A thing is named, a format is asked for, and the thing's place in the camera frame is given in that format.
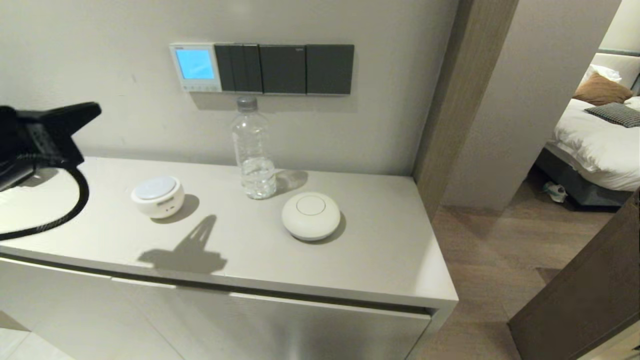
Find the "white round device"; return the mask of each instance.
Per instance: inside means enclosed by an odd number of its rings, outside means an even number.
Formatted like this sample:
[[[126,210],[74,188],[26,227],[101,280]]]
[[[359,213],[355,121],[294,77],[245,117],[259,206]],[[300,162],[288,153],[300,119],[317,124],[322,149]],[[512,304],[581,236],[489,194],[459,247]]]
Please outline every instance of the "white round device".
[[[138,210],[150,218],[166,218],[178,212],[184,203],[184,189],[173,176],[143,181],[131,192]]]
[[[299,193],[284,204],[282,223],[300,240],[321,240],[338,228],[340,209],[324,194]]]

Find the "blue lcd screen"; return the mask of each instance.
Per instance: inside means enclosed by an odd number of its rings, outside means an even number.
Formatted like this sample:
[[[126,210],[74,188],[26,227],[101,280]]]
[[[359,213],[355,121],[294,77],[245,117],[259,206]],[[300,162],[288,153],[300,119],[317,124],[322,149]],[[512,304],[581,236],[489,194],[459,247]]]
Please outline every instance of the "blue lcd screen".
[[[213,67],[207,50],[176,49],[176,56],[185,79],[213,79]]]

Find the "headboard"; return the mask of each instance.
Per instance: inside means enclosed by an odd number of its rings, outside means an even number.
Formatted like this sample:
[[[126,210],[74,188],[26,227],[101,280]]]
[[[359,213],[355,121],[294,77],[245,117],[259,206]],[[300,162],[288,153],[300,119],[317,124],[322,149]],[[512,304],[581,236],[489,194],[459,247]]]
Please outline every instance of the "headboard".
[[[594,65],[606,66],[620,73],[620,85],[633,89],[634,83],[640,85],[640,53],[627,51],[598,50],[591,60]]]

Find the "cabinet door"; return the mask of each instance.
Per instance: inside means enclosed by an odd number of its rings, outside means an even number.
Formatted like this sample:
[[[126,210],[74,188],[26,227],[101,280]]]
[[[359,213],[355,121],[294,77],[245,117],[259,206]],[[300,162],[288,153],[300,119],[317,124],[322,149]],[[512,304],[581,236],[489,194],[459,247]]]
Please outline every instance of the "cabinet door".
[[[0,259],[0,311],[76,360],[182,359],[110,277]]]
[[[114,279],[187,360],[404,359],[430,317]]]

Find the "white bedsheet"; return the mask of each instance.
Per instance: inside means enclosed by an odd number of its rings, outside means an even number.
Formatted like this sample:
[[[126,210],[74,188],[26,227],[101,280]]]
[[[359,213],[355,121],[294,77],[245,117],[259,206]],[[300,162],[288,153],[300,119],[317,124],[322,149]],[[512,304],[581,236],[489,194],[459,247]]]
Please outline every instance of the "white bedsheet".
[[[588,102],[572,99],[550,143],[577,161],[586,179],[612,190],[640,187],[640,127],[611,124],[584,111]]]

